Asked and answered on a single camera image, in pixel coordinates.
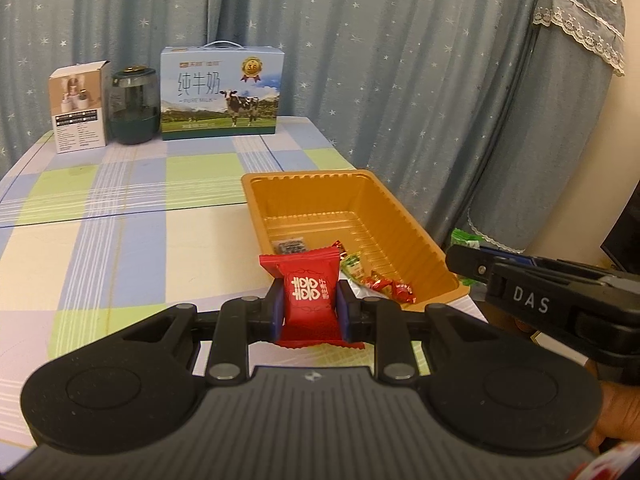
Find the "jar lid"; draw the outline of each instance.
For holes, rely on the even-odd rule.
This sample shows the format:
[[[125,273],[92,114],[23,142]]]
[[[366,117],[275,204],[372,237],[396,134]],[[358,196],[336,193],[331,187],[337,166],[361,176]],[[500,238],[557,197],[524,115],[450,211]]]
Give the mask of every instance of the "jar lid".
[[[127,66],[113,75],[113,86],[126,88],[142,86],[153,82],[156,70],[144,65]]]

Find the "product box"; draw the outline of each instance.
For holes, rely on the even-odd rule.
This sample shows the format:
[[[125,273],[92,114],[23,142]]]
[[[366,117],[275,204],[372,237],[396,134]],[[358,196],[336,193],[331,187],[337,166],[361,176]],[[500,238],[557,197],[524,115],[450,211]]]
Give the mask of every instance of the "product box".
[[[275,133],[283,60],[270,46],[167,47],[160,57],[162,138]]]
[[[67,66],[51,74],[51,124],[58,153],[106,144],[109,83],[108,61]]]

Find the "yellow tray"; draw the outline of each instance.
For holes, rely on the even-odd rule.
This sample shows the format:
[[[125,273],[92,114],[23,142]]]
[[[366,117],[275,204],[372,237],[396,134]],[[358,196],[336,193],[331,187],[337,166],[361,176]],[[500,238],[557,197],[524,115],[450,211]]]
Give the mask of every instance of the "yellow tray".
[[[301,237],[309,249],[340,240],[360,253],[367,274],[411,283],[417,302],[407,310],[468,294],[442,250],[370,171],[248,173],[242,187],[264,254],[287,238]]]

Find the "table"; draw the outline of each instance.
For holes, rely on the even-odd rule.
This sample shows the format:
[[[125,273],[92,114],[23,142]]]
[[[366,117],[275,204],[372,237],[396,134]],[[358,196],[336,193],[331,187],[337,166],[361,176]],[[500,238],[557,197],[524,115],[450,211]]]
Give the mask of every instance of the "table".
[[[50,132],[38,140],[0,182],[0,470],[33,445],[19,394],[46,361],[175,303],[217,310],[266,293],[242,174],[347,168],[308,119],[294,117],[278,118],[270,136],[61,155]],[[454,306],[481,317],[468,297]],[[372,361],[371,346],[250,348],[252,367]]]

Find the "black television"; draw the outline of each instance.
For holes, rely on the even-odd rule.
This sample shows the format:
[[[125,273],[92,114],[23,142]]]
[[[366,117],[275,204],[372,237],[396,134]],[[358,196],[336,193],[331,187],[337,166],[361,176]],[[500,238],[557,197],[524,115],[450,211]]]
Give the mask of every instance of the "black television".
[[[640,274],[640,182],[601,247],[620,270]]]

